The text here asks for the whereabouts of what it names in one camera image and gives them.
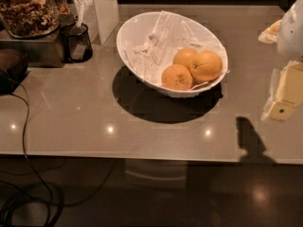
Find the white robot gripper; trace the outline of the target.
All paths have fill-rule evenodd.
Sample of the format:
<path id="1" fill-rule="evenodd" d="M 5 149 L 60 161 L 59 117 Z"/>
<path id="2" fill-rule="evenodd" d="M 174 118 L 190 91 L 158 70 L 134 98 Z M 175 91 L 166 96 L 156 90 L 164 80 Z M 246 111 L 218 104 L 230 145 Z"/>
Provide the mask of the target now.
<path id="1" fill-rule="evenodd" d="M 283 69 L 273 70 L 261 116 L 263 121 L 286 121 L 303 104 L 303 0 L 296 0 L 282 20 L 263 30 L 258 40 L 277 43 L 277 52 L 290 61 Z"/>

